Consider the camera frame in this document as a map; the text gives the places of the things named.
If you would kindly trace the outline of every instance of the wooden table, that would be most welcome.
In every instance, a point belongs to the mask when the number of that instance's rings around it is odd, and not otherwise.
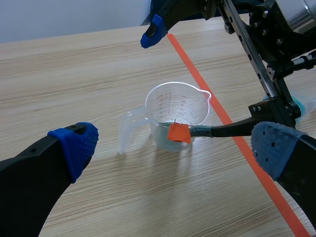
[[[128,152],[118,154],[120,118],[142,106],[154,86],[197,85],[167,38],[141,48],[145,30],[0,44],[1,159],[59,127],[89,121],[99,128],[92,162],[58,200],[40,236],[293,236],[232,138],[198,138],[192,149],[175,154],[157,149],[149,127],[142,127]],[[248,117],[248,105],[264,91],[223,20],[181,22],[170,32],[232,120]],[[315,118],[309,114],[297,128],[315,136]],[[213,109],[205,124],[221,124]]]

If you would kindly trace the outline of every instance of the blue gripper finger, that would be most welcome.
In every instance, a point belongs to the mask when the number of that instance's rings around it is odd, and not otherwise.
[[[156,33],[151,37],[147,37],[146,33],[143,34],[140,40],[140,44],[143,48],[149,48],[157,44],[163,37],[166,36],[166,34],[168,34],[164,21],[160,16],[155,14],[151,24],[155,24],[157,30]]]
[[[260,167],[275,181],[302,135],[306,133],[274,122],[261,122],[251,132],[253,155]]]
[[[86,126],[84,134],[76,134],[65,128],[48,132],[49,136],[56,137],[62,145],[72,183],[76,182],[82,174],[84,165],[94,154],[99,140],[98,129],[93,124],[88,122],[79,122],[78,124]]]

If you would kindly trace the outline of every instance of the measuring cup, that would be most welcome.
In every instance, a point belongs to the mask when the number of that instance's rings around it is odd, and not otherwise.
[[[300,70],[284,80],[293,101],[301,109],[302,116],[299,119],[316,109],[316,69]]]
[[[201,125],[209,114],[210,99],[210,92],[183,82],[167,82],[156,86],[148,93],[144,107],[122,117],[119,125],[119,153],[126,152],[131,131],[148,123],[159,147],[171,152],[187,148],[190,144],[168,140],[169,127],[161,123],[176,121]]]

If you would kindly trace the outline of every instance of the orange tag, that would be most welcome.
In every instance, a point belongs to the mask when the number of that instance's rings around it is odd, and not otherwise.
[[[190,129],[187,124],[173,123],[169,127],[168,139],[174,142],[191,143]]]

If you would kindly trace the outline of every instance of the white wall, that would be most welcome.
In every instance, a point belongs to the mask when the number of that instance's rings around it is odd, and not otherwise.
[[[139,26],[151,0],[0,0],[0,42]]]

